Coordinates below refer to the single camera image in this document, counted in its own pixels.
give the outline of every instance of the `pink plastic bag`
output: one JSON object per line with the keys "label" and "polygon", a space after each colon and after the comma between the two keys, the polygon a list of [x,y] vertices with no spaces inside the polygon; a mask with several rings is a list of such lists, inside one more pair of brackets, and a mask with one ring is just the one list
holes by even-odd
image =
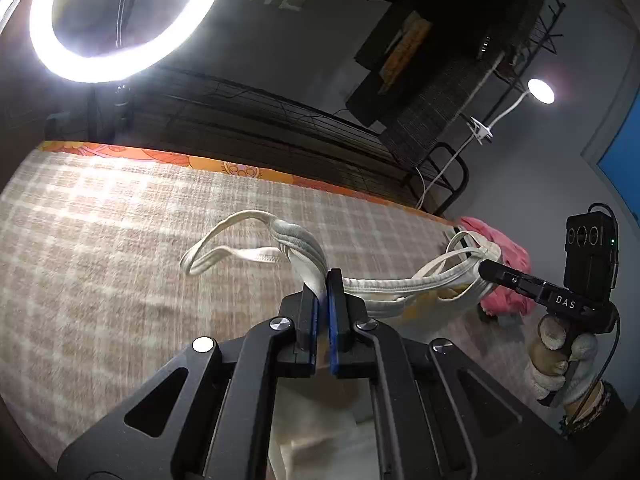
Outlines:
{"label": "pink plastic bag", "polygon": [[[460,219],[460,225],[468,231],[480,233],[487,240],[498,244],[502,250],[502,262],[514,269],[531,272],[531,260],[529,253],[514,243],[510,238],[502,234],[498,229],[488,226],[477,218],[463,216]],[[513,290],[509,290],[503,286],[498,286],[491,294],[480,301],[482,309],[487,314],[510,314],[519,312],[528,314],[533,309],[535,302],[529,298],[519,295]]]}

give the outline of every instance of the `camera lens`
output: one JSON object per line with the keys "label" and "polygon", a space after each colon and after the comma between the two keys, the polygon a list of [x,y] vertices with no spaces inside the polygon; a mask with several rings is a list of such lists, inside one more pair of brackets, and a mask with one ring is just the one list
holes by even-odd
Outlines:
{"label": "camera lens", "polygon": [[587,243],[587,228],[584,225],[578,227],[578,232],[575,235],[575,241],[580,247]]}
{"label": "camera lens", "polygon": [[595,245],[598,243],[598,228],[596,226],[593,226],[591,229],[589,229],[589,243],[591,245]]}

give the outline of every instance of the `gloved hand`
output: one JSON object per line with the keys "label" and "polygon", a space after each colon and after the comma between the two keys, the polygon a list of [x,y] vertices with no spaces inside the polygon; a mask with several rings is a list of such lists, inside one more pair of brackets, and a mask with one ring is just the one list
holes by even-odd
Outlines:
{"label": "gloved hand", "polygon": [[[569,359],[559,351],[566,340],[566,328],[558,318],[547,314],[538,324],[538,337],[529,346],[530,361],[525,370],[525,382],[537,399],[564,386],[564,374],[569,363],[578,361],[575,374],[561,394],[561,402],[568,416],[578,409],[593,380],[593,361],[598,352],[598,340],[589,333],[579,335],[571,346]],[[576,420],[583,418],[597,404],[603,391],[597,384]]]}

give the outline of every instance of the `black camera device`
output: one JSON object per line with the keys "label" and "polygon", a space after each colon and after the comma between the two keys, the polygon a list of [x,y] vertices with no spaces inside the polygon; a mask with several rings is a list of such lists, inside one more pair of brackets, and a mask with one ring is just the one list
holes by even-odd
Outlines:
{"label": "black camera device", "polygon": [[564,319],[580,332],[611,332],[615,316],[609,295],[618,271],[615,216],[601,211],[569,216],[564,250],[566,288],[491,260],[480,264],[479,273],[488,282],[510,288],[543,305],[550,314]]}

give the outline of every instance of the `beige plaid bedsheet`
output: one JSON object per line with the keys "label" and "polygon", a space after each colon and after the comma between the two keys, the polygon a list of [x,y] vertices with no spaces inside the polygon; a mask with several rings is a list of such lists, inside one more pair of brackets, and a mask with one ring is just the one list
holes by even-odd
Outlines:
{"label": "beige plaid bedsheet", "polygon": [[[184,251],[258,208],[303,225],[329,266],[408,277],[450,226],[356,198],[171,164],[34,151],[0,196],[0,392],[54,465],[75,437],[195,337],[222,341],[300,290],[288,266],[226,259],[199,278]],[[258,222],[216,243],[271,244]]]}

